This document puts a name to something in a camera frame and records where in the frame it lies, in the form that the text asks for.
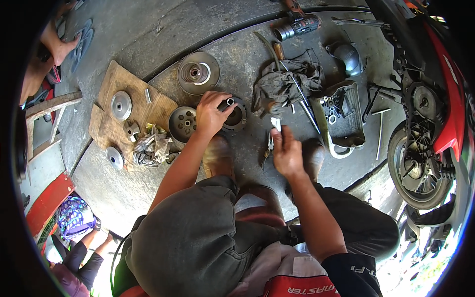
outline pliers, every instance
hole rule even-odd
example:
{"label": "pliers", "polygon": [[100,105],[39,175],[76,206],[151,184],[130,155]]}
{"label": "pliers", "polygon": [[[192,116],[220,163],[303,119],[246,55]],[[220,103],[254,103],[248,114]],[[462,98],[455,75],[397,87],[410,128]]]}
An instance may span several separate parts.
{"label": "pliers", "polygon": [[264,152],[264,156],[262,157],[262,170],[265,169],[266,160],[274,149],[274,139],[270,136],[269,131],[267,132],[267,136],[268,136],[267,150]]}

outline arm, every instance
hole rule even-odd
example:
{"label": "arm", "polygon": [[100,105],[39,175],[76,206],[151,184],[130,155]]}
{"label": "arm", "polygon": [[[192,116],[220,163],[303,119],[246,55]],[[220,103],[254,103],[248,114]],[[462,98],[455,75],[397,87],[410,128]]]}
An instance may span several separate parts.
{"label": "arm", "polygon": [[231,94],[216,91],[208,91],[203,95],[196,108],[196,131],[163,177],[148,213],[168,196],[195,184],[209,141],[236,106],[230,106],[224,112],[217,109],[221,101],[230,97]]}
{"label": "arm", "polygon": [[308,250],[319,262],[334,254],[347,253],[340,226],[304,170],[302,143],[294,139],[286,125],[282,126],[282,134],[272,129],[271,135],[275,168],[292,187]]}

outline colorful bag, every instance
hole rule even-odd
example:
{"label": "colorful bag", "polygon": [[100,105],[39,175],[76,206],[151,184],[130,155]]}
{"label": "colorful bag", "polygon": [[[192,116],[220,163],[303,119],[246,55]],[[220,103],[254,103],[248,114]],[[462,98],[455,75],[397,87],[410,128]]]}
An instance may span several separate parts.
{"label": "colorful bag", "polygon": [[71,240],[95,226],[96,219],[91,208],[78,196],[68,196],[58,207],[57,214],[58,228],[61,235],[67,240]]}

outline black sleeve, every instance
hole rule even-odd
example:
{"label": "black sleeve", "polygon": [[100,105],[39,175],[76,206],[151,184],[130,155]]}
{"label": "black sleeve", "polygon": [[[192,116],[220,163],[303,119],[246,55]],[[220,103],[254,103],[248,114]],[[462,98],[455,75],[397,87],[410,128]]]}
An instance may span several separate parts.
{"label": "black sleeve", "polygon": [[[135,231],[139,228],[140,224],[142,223],[143,219],[145,219],[147,215],[140,216],[132,227],[132,231]],[[123,292],[127,291],[128,289],[138,286],[139,283],[135,279],[135,276],[130,271],[127,263],[125,262],[125,256],[129,251],[129,248],[132,246],[132,238],[130,234],[127,235],[125,242],[122,246],[122,253],[120,255],[119,264],[117,264],[115,268],[115,275],[114,275],[114,296],[120,296]]]}
{"label": "black sleeve", "polygon": [[336,254],[322,262],[342,297],[381,297],[376,279],[376,260],[359,254]]}

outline cloth rag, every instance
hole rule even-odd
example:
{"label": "cloth rag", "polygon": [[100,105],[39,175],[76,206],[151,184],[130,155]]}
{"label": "cloth rag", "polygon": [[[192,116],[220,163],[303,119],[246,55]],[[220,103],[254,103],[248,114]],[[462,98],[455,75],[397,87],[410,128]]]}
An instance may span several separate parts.
{"label": "cloth rag", "polygon": [[173,140],[167,137],[167,132],[161,127],[152,126],[150,133],[137,141],[133,148],[133,162],[137,165],[158,167],[170,153],[170,145]]}
{"label": "cloth rag", "polygon": [[264,106],[268,102],[274,101],[283,104],[289,100],[290,103],[287,106],[290,106],[302,100],[292,76],[307,98],[322,89],[322,67],[320,63],[312,61],[308,50],[294,59],[282,60],[282,63],[289,69],[288,72],[282,65],[281,71],[274,71],[276,63],[272,62],[262,70],[261,78],[254,85],[252,112],[261,117],[265,115]]}

